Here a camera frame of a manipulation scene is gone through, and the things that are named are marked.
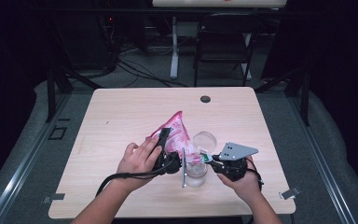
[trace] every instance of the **black chair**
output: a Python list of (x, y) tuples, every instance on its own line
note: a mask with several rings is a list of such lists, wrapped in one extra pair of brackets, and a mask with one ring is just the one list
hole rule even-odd
[[(197, 31), (197, 46), (193, 67), (194, 86), (197, 87), (199, 62), (247, 63), (242, 86), (246, 84), (255, 38), (263, 29), (263, 22), (256, 15), (215, 13), (204, 17)], [(246, 44), (245, 34), (250, 35)]]

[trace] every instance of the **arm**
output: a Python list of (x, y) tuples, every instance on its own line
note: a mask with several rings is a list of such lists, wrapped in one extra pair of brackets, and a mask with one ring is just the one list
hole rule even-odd
[[(127, 146), (117, 173), (143, 173), (152, 170), (162, 150), (156, 147), (158, 136), (147, 139), (139, 147), (135, 143)], [(114, 179), (104, 190), (72, 221), (72, 223), (111, 223), (127, 197), (134, 190), (147, 184), (151, 179)]]
[[(248, 167), (254, 169), (251, 162), (248, 162)], [(275, 211), (261, 193), (255, 174), (247, 172), (242, 179), (235, 182), (232, 182), (222, 174), (217, 176), (226, 186), (234, 189), (235, 193), (249, 205), (255, 219), (255, 224), (281, 223)]]

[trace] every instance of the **wrist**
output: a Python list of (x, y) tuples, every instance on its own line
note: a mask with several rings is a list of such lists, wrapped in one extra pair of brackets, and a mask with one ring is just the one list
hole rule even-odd
[(241, 199), (243, 199), (250, 207), (253, 207), (254, 205), (257, 205), (266, 199), (264, 198), (263, 194), (258, 192), (253, 192), (251, 194), (246, 195), (239, 195)]
[(109, 188), (109, 191), (112, 191), (112, 193), (120, 194), (124, 197), (128, 197), (132, 192), (132, 190), (127, 188), (126, 183), (122, 181), (122, 179), (113, 179), (106, 187)]

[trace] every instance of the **finger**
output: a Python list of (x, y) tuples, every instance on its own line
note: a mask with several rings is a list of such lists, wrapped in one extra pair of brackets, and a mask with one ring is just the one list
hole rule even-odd
[(230, 179), (228, 179), (225, 175), (217, 174), (217, 177), (219, 177), (219, 179), (223, 182), (223, 184), (232, 188), (231, 186), (232, 186), (233, 182)]
[(145, 141), (138, 147), (138, 149), (133, 154), (139, 157), (144, 148), (147, 146), (147, 144), (149, 144), (151, 140), (152, 138), (146, 138)]
[(162, 147), (161, 146), (158, 146), (156, 147), (152, 154), (150, 154), (150, 156), (147, 158), (147, 160), (145, 161), (145, 166), (148, 168), (148, 169), (152, 169), (154, 164), (156, 163), (156, 160), (158, 158), (158, 155), (159, 153), (161, 152), (162, 150)]
[(246, 161), (246, 163), (248, 165), (248, 168), (255, 169), (254, 161), (253, 161), (252, 156), (247, 156), (246, 158), (248, 159), (248, 161)]
[(146, 162), (147, 158), (150, 156), (150, 153), (156, 147), (156, 143), (158, 142), (158, 136), (150, 139), (149, 143), (145, 146), (141, 155), (139, 156), (139, 160), (142, 162)]
[(138, 145), (135, 143), (129, 143), (124, 151), (124, 157), (129, 157), (133, 154), (133, 150), (136, 149)]

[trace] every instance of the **gray carpet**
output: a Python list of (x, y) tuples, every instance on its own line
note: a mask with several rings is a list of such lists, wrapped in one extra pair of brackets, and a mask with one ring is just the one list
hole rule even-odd
[[(192, 53), (194, 48), (191, 45), (191, 40), (187, 41), (189, 41), (188, 44), (185, 42), (180, 48), (179, 77), (175, 82), (192, 86), (194, 75)], [(271, 41), (270, 36), (264, 36), (258, 40), (251, 66), (253, 78), (248, 81), (248, 86), (255, 88), (262, 84), (260, 76)], [(139, 65), (141, 64), (157, 77), (170, 80), (171, 53), (166, 48), (155, 48), (155, 50), (158, 50), (159, 53), (152, 49), (147, 55), (139, 50), (130, 51), (122, 54), (120, 59), (132, 64), (139, 70), (145, 71)], [(202, 76), (210, 74), (218, 77), (230, 75), (234, 79), (224, 81), (205, 79), (199, 82), (200, 86), (240, 86), (241, 81), (236, 79), (241, 76), (241, 70), (232, 71), (231, 69), (232, 66), (230, 65), (212, 66), (203, 64), (200, 67)], [(94, 78), (93, 81), (107, 88), (127, 86), (133, 88), (167, 87), (156, 80), (137, 78), (120, 67), (112, 74)], [(9, 207), (3, 218), (3, 223), (69, 222), (69, 220), (50, 219), (48, 217), (49, 204), (41, 202), (45, 196), (53, 194), (58, 186), (81, 120), (90, 101), (90, 88), (76, 80), (72, 80), (72, 83), (76, 90), (69, 96), (66, 105), (58, 116), (60, 120), (53, 123), (53, 125), (57, 125), (57, 128), (66, 128), (65, 135), (62, 140), (48, 140), (48, 136), (45, 137), (33, 169), (21, 186), (13, 204)], [(296, 223), (341, 223), (337, 209), (311, 156), (311, 145), (302, 130), (301, 121), (296, 118), (296, 111), (292, 109), (290, 100), (282, 93), (283, 88), (284, 84), (273, 88), (272, 91), (257, 94), (257, 98), (289, 187), (298, 187), (301, 190), (301, 193), (295, 199), (295, 221)], [(42, 83), (35, 90), (38, 100), (33, 114), (0, 173), (0, 196), (17, 167), (21, 164), (22, 158), (27, 155), (28, 151), (32, 150), (37, 136), (42, 132), (45, 125), (44, 121), (47, 117), (46, 83)], [(325, 155), (328, 166), (337, 179), (356, 223), (358, 223), (358, 180), (356, 174), (346, 162), (345, 144), (337, 126), (331, 120), (323, 104), (313, 94), (310, 95), (310, 128)], [(291, 223), (290, 216), (281, 216), (281, 219), (284, 223)]]

